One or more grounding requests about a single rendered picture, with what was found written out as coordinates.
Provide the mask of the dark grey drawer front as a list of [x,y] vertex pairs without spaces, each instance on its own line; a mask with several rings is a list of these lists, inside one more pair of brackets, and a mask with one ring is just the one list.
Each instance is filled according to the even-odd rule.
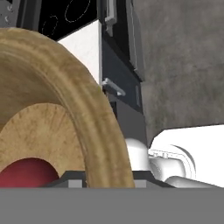
[[101,43],[102,46],[102,79],[109,78],[118,87],[125,91],[125,96],[118,96],[116,91],[105,86],[104,88],[120,101],[128,104],[136,111],[143,112],[141,87],[139,79],[134,73],[124,64],[119,58],[116,51],[105,41]]

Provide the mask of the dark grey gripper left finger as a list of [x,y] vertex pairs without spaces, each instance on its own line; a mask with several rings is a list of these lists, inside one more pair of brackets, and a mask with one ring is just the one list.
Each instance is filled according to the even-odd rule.
[[84,171],[66,171],[59,179],[45,187],[86,188],[86,174]]

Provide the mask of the red tomato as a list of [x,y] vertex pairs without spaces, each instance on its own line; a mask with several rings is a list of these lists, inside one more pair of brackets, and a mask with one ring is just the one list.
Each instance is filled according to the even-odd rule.
[[40,187],[59,178],[55,168],[44,159],[23,158],[0,172],[0,187]]

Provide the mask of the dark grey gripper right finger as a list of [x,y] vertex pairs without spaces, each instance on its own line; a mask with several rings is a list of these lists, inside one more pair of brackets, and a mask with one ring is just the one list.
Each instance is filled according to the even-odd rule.
[[151,171],[133,171],[133,177],[134,180],[146,180],[156,186],[172,188],[172,185],[155,179]]

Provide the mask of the grey cupboard base panel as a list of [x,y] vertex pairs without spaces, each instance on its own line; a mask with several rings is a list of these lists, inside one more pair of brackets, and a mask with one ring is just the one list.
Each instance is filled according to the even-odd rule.
[[144,116],[122,101],[110,102],[115,117],[125,138],[134,138],[147,144]]

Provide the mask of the black hob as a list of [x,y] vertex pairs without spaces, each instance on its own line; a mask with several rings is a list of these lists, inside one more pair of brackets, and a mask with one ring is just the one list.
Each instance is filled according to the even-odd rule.
[[0,28],[23,28],[53,40],[96,19],[97,0],[0,0]]

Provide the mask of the brown wooden bowl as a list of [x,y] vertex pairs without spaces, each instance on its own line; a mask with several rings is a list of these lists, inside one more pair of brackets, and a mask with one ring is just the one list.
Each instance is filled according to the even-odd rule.
[[59,104],[70,116],[89,187],[135,186],[123,133],[87,68],[36,31],[0,28],[0,130],[21,109],[41,102]]

